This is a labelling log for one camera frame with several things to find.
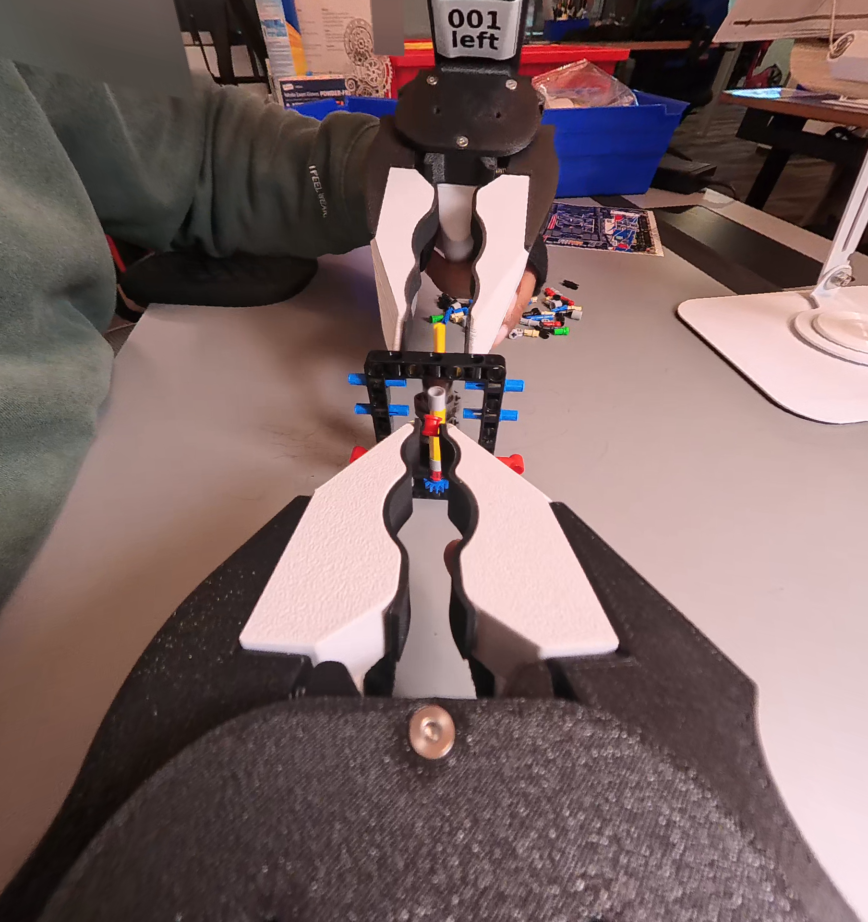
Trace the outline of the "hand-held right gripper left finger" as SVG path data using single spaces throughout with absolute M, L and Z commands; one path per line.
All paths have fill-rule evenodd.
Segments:
M 415 428 L 405 425 L 317 489 L 241 631 L 250 651 L 341 663 L 390 694 L 410 621 Z

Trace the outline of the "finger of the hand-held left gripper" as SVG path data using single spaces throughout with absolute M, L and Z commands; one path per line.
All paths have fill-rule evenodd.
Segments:
M 382 332 L 387 350 L 403 347 L 405 320 L 415 312 L 420 258 L 439 227 L 438 194 L 413 169 L 392 167 L 371 242 Z
M 466 351 L 485 354 L 493 347 L 525 270 L 530 179 L 500 175 L 476 190 L 474 218 L 482 245 L 474 262 L 475 294 L 466 329 Z

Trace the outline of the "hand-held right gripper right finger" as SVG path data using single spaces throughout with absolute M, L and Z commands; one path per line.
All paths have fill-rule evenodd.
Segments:
M 619 639 L 553 504 L 457 427 L 441 429 L 448 516 L 460 532 L 450 624 L 477 696 L 521 667 L 612 655 Z

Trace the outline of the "pile of small lego pieces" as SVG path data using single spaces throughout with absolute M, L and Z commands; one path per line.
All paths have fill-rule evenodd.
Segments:
M 472 300 L 453 299 L 448 294 L 440 294 L 435 312 L 425 318 L 434 325 L 454 324 L 460 328 L 467 326 Z M 529 301 L 527 310 L 520 317 L 520 322 L 509 330 L 508 338 L 548 340 L 553 337 L 565 337 L 569 334 L 569 325 L 578 322 L 583 316 L 583 309 L 573 299 L 552 287 L 539 290 Z

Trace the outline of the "black lego frame assembly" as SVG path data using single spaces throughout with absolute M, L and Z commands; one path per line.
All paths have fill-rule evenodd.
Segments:
M 515 409 L 504 409 L 507 393 L 524 391 L 521 379 L 509 378 L 505 359 L 499 355 L 461 352 L 369 352 L 363 372 L 348 375 L 352 386 L 364 386 L 368 400 L 355 405 L 355 413 L 367 416 L 373 424 L 375 441 L 381 443 L 393 432 L 393 419 L 422 419 L 423 398 L 416 395 L 412 405 L 394 403 L 391 391 L 418 381 L 424 388 L 434 385 L 447 390 L 446 421 L 477 421 L 478 444 L 495 453 L 498 426 L 517 421 Z

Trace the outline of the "person's left hand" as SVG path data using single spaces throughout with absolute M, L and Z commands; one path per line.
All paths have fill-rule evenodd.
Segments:
M 547 273 L 547 251 L 543 240 L 538 239 L 528 257 L 525 271 L 523 272 L 514 300 L 511 302 L 493 347 L 504 340 L 509 331 L 520 322 L 524 311 L 528 308 L 534 294 L 543 286 Z M 466 299 L 472 295 L 473 267 L 470 262 L 450 262 L 438 250 L 432 249 L 425 264 L 424 271 L 431 278 L 434 285 L 451 298 Z

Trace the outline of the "red storage bin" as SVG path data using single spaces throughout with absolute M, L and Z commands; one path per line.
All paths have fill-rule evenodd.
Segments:
M 613 74 L 619 62 L 627 61 L 630 46 L 614 44 L 548 43 L 526 44 L 521 50 L 520 75 L 536 76 L 568 63 L 588 60 L 608 74 Z M 434 66 L 431 41 L 410 41 L 403 55 L 391 55 L 392 81 L 390 98 L 396 98 L 398 91 L 414 79 L 419 71 Z

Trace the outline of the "sticker sheet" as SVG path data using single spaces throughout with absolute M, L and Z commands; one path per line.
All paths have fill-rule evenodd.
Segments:
M 663 256 L 654 214 L 635 207 L 555 202 L 543 240 L 548 246 Z

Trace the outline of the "white gear model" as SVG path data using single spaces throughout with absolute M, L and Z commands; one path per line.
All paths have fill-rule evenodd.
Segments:
M 346 94 L 352 97 L 389 98 L 393 67 L 386 55 L 373 51 L 371 23 L 351 18 L 344 30 L 344 52 L 348 64 L 344 67 Z

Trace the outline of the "blue storage bin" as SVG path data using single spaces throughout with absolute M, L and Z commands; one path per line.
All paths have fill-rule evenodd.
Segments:
M 375 118 L 394 115 L 397 98 L 347 96 L 341 99 L 323 98 L 291 107 L 300 114 L 322 121 L 335 111 L 369 114 Z
M 688 104 L 635 91 L 631 107 L 546 109 L 555 126 L 557 198 L 643 194 Z

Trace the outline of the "blue glove box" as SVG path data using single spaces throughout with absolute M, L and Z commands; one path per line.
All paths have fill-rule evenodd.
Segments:
M 287 109 L 302 109 L 318 104 L 326 109 L 342 106 L 347 96 L 344 75 L 295 75 L 284 77 L 277 84 L 282 105 Z

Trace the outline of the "white cardboard box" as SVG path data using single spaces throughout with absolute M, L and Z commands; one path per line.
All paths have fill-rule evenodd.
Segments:
M 272 90 L 295 75 L 345 75 L 343 35 L 351 18 L 371 23 L 370 1 L 256 1 Z

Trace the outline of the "white book stand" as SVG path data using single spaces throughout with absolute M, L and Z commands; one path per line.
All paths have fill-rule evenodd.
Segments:
M 819 53 L 833 86 L 863 84 L 868 30 Z M 804 419 L 868 421 L 868 286 L 853 283 L 852 254 L 868 223 L 868 149 L 832 248 L 810 291 L 695 299 L 678 317 L 774 403 Z

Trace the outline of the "wooden table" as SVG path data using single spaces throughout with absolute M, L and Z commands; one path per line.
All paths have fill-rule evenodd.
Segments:
M 745 110 L 738 138 L 770 150 L 745 200 L 751 207 L 763 209 L 792 155 L 847 168 L 862 165 L 868 139 L 844 140 L 833 131 L 810 133 L 805 125 L 818 121 L 832 128 L 868 130 L 868 109 L 849 106 L 840 98 L 783 87 L 729 90 L 720 95 L 719 102 Z

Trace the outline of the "instruction booklet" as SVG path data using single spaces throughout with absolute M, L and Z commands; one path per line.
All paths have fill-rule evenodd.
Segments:
M 854 30 L 868 30 L 868 1 L 736 1 L 712 42 L 834 40 Z

